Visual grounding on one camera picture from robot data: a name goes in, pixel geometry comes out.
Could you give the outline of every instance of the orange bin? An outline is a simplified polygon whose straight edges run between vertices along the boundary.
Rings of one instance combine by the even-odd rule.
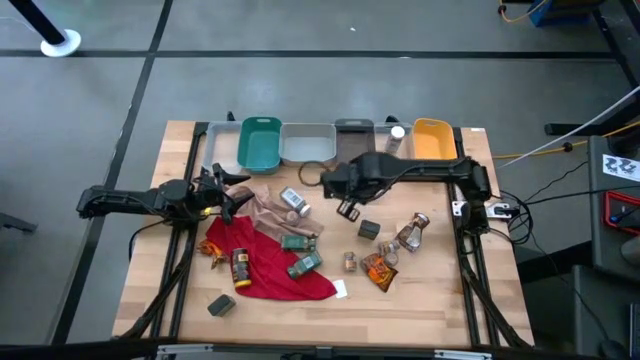
[[[449,123],[420,118],[413,124],[412,133],[416,159],[450,160],[458,157]]]

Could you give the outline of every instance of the wooden table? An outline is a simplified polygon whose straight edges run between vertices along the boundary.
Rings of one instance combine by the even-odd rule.
[[[182,178],[195,122],[169,121],[156,163],[151,186]],[[467,155],[487,166],[494,194],[498,183],[484,129],[462,129]],[[229,160],[235,154],[237,136],[219,135],[214,160]],[[377,148],[385,136],[376,135]],[[410,154],[405,141],[400,157]],[[446,186],[437,183],[398,183],[381,199],[359,206],[360,219],[381,224],[372,242],[357,237],[360,221],[351,223],[336,213],[338,200],[322,196],[322,187],[300,184],[297,169],[281,167],[270,176],[254,176],[251,184],[266,183],[274,199],[284,186],[291,186],[311,205],[311,217],[325,225],[318,240],[324,263],[318,271],[331,281],[344,279],[348,297],[323,301],[283,302],[237,295],[228,266],[210,270],[211,258],[196,253],[182,315],[181,342],[236,344],[333,345],[367,347],[468,348],[470,340],[464,310],[462,285],[455,255]],[[399,271],[387,293],[383,293],[360,267],[356,273],[343,270],[343,253],[354,251],[359,258],[376,251],[380,241],[392,239],[408,223],[413,212],[425,213],[431,224],[423,234],[422,247],[414,254],[399,252]],[[148,223],[157,219],[149,217]],[[212,220],[198,230],[198,241]],[[491,220],[493,228],[507,232],[506,224]],[[113,334],[131,327],[156,295],[165,262],[170,228],[155,227],[142,233],[116,316]],[[482,236],[491,293],[509,323],[530,344],[533,336],[518,278],[512,245],[498,235]],[[212,317],[207,306],[221,294],[230,294],[236,307],[225,317]],[[483,343],[488,343],[484,313],[475,299]],[[168,333],[173,297],[167,302],[162,334]]]

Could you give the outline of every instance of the white cable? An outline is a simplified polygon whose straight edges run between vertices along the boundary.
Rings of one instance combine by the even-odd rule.
[[[22,20],[18,20],[18,19],[16,19],[16,18],[13,18],[13,17],[11,17],[11,16],[0,16],[0,20],[13,20],[13,21],[19,22],[20,24],[22,24],[22,25],[26,26],[26,27],[27,27],[27,29],[29,29],[29,30],[33,31],[33,32],[34,32],[34,33],[36,33],[36,34],[38,33],[38,32],[36,31],[36,29],[34,29],[34,28],[32,28],[31,26],[29,26],[29,24],[27,24],[26,22],[24,22],[24,21],[22,21]]]
[[[538,152],[538,151],[540,151],[540,150],[542,150],[542,149],[544,149],[544,148],[546,148],[546,147],[549,147],[549,146],[551,146],[551,145],[553,145],[553,144],[557,143],[558,141],[564,140],[564,139],[568,138],[569,136],[571,136],[571,135],[573,135],[573,134],[577,133],[578,131],[580,131],[580,130],[584,129],[585,127],[587,127],[587,126],[589,126],[589,125],[593,124],[594,122],[596,122],[596,121],[600,120],[602,117],[604,117],[604,116],[605,116],[605,115],[607,115],[609,112],[611,112],[611,110],[615,109],[618,105],[620,105],[620,104],[622,104],[623,102],[625,102],[627,99],[629,99],[631,96],[633,96],[633,94],[637,93],[639,90],[640,90],[640,86],[638,86],[637,88],[635,88],[635,89],[631,90],[631,92],[630,92],[630,93],[628,93],[627,95],[625,95],[622,99],[618,100],[618,102],[616,102],[615,104],[611,105],[607,110],[605,110],[605,111],[601,112],[598,116],[596,116],[596,117],[594,117],[593,119],[591,119],[591,120],[587,121],[586,123],[584,123],[584,125],[580,126],[579,128],[577,128],[577,129],[575,129],[575,130],[571,131],[570,133],[568,133],[568,134],[566,134],[566,135],[563,135],[563,136],[561,136],[561,137],[559,137],[559,138],[557,138],[557,139],[551,140],[551,141],[549,141],[548,143],[546,143],[546,144],[544,144],[544,145],[540,146],[539,148],[537,148],[537,149],[535,149],[535,150],[531,150],[531,151],[529,151],[528,153],[526,153],[526,154],[524,154],[524,155],[520,156],[520,157],[519,157],[519,158],[517,158],[517,159],[513,159],[513,160],[509,161],[508,163],[506,163],[506,164],[504,164],[504,165],[502,165],[502,166],[498,167],[498,169],[502,169],[502,168],[504,168],[504,167],[507,167],[507,166],[509,166],[509,165],[511,165],[511,164],[513,164],[513,163],[515,163],[516,161],[520,161],[520,160],[522,160],[522,159],[526,158],[527,156],[529,156],[529,155],[531,155],[531,154],[533,154],[533,153],[536,153],[536,152]]]

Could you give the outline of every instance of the red cloth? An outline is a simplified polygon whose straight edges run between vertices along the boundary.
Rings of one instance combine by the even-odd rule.
[[[315,271],[297,280],[291,279],[287,268],[299,257],[282,251],[280,243],[255,230],[248,216],[233,218],[231,225],[217,218],[207,230],[207,239],[229,257],[233,249],[248,250],[251,285],[236,288],[240,295],[275,300],[323,300],[336,293],[333,284]]]

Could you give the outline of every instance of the concrete floor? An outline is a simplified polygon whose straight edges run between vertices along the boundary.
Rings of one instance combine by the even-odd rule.
[[[163,5],[37,3],[78,30],[84,50],[143,51]],[[609,51],[593,21],[537,29],[504,23],[496,8],[493,0],[175,0],[160,50]],[[510,5],[509,13],[526,8]],[[640,43],[619,4],[605,4],[603,15],[633,54]],[[4,16],[19,17],[6,2]],[[0,20],[0,55],[36,50],[39,42],[21,24]],[[104,180],[143,62],[0,57],[0,211],[39,224],[33,235],[0,231],[0,344],[49,341],[86,229],[75,205],[84,188]],[[582,123],[629,90],[613,60],[157,58],[117,187],[148,187],[167,120],[223,120],[228,110],[238,119],[261,114],[285,122],[431,117],[485,127],[493,152],[506,154],[548,141],[545,123]],[[522,161],[499,172],[501,187],[527,197],[585,152]],[[587,188],[583,170],[546,194]],[[589,239],[586,197],[541,204],[534,215],[547,251]],[[140,223],[107,217],[69,341],[109,338],[126,242]]]

